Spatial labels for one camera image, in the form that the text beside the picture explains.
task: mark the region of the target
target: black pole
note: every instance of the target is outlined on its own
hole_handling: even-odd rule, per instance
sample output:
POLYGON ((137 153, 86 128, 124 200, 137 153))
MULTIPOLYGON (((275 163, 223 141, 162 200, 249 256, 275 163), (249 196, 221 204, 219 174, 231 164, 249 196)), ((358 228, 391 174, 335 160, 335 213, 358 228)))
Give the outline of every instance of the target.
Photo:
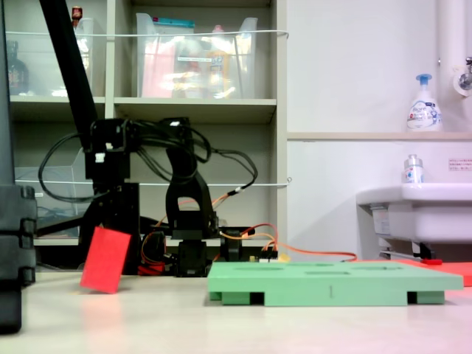
POLYGON ((40 0, 60 72, 66 85, 77 132, 84 150, 90 145, 90 125, 97 120, 86 70, 65 0, 40 0))
POLYGON ((12 127, 10 119, 10 90, 8 86, 7 40, 5 35, 5 13, 0 0, 0 184, 13 185, 12 127))

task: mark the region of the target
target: table surface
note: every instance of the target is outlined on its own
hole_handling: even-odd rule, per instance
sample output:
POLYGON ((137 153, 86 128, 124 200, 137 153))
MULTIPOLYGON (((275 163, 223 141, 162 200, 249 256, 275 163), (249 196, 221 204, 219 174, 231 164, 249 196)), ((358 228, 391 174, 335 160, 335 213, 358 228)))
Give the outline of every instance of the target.
POLYGON ((472 288, 445 305, 264 308, 210 303, 205 279, 123 277, 114 295, 79 281, 37 274, 0 353, 472 353, 472 288))

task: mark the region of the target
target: plastic storage bin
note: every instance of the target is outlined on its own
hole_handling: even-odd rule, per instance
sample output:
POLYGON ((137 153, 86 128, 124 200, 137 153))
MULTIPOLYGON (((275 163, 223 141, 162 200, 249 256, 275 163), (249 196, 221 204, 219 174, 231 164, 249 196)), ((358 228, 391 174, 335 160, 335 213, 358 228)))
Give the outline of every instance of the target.
MULTIPOLYGON (((82 18, 77 44, 94 96, 105 95, 105 37, 93 18, 82 18)), ((51 39, 45 35, 7 34, 10 94, 67 97, 51 39)))
MULTIPOLYGON (((158 36, 153 19, 136 14, 138 97, 255 98, 254 33, 158 36)), ((247 18, 240 31, 257 28, 247 18)))
MULTIPOLYGON (((85 160, 82 153, 77 155, 72 166, 45 167, 44 181, 69 182, 46 184, 48 189, 58 195, 66 197, 86 197, 93 194, 92 184, 73 184, 70 182, 85 182, 85 160)), ((17 185, 31 186, 35 189, 36 201, 38 203, 38 226, 61 221, 71 216, 83 214, 88 204, 73 204, 57 201, 49 197, 41 188, 38 180, 37 167, 17 167, 15 168, 15 179, 17 185)), ((65 238, 78 237, 79 228, 58 232, 46 237, 65 238)))

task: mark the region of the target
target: soap dispenser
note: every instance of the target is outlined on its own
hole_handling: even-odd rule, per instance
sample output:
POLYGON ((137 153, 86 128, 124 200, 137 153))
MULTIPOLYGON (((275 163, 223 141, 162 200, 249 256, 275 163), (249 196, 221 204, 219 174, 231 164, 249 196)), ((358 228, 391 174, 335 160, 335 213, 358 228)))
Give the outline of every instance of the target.
POLYGON ((420 81, 420 91, 406 120, 407 131, 443 131, 441 110, 428 90, 431 78, 430 74, 416 76, 416 80, 420 81))

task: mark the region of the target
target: green plastic board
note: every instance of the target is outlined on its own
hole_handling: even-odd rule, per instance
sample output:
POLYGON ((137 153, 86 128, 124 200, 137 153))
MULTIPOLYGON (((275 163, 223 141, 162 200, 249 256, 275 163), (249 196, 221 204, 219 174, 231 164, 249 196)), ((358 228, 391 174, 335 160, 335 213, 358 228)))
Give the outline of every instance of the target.
POLYGON ((213 263, 209 298, 223 305, 443 304, 462 277, 396 262, 213 263))

